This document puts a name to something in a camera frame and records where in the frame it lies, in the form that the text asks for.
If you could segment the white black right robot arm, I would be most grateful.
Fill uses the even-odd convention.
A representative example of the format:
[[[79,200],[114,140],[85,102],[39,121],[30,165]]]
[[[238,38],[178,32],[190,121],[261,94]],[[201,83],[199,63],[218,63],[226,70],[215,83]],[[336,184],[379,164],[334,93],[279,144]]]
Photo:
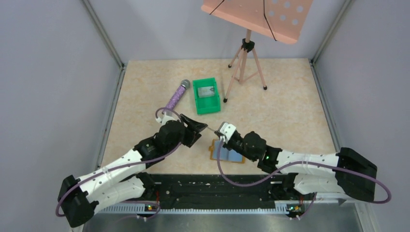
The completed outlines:
[[[374,201],[376,184],[351,172],[376,178],[377,166],[351,148],[343,147],[332,154],[295,153],[267,145],[266,140],[253,131],[245,137],[236,130],[224,129],[222,133],[227,139],[224,145],[227,149],[258,162],[257,167],[263,172],[272,173],[282,168],[281,174],[292,174],[293,189],[301,194],[344,193],[360,201]]]

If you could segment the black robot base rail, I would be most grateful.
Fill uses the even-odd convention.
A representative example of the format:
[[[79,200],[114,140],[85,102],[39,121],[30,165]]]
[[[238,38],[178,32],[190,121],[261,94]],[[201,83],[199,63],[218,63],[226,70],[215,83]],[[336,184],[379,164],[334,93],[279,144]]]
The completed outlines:
[[[78,180],[74,191],[62,205],[73,226],[89,221],[99,212],[124,210],[149,214],[286,214],[302,215],[311,200],[351,202],[340,192],[299,193],[293,185],[294,174],[280,174],[252,187],[238,187],[219,175],[133,174],[100,193],[86,190]]]

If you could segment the yellow leather card holder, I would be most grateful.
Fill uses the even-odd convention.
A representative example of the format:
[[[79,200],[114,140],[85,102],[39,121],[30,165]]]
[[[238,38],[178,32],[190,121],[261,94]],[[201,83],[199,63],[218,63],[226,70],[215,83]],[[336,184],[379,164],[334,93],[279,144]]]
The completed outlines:
[[[210,151],[211,160],[215,160],[215,161],[217,160],[219,144],[220,144],[220,140],[217,140],[217,139],[212,140],[212,144],[208,148],[208,150]],[[245,158],[234,150],[228,150],[222,147],[220,150],[220,161],[243,164],[245,163]]]

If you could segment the silver credit card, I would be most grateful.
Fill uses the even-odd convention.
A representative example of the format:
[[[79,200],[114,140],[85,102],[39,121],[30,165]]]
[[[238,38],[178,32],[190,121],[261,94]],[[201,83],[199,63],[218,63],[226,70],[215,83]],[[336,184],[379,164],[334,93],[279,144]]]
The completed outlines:
[[[218,133],[217,130],[215,130],[215,129],[211,128],[211,127],[207,127],[207,129],[210,130],[210,131],[213,132],[213,133]]]

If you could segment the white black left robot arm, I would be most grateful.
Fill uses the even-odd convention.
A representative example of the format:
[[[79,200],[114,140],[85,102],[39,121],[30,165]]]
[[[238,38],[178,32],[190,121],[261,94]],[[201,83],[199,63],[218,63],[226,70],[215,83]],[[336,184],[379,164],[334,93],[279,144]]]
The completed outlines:
[[[163,161],[180,145],[192,147],[207,128],[183,114],[164,116],[154,135],[141,140],[117,160],[81,177],[63,179],[55,213],[72,228],[82,226],[97,212],[113,204],[151,197],[155,182],[145,169]]]

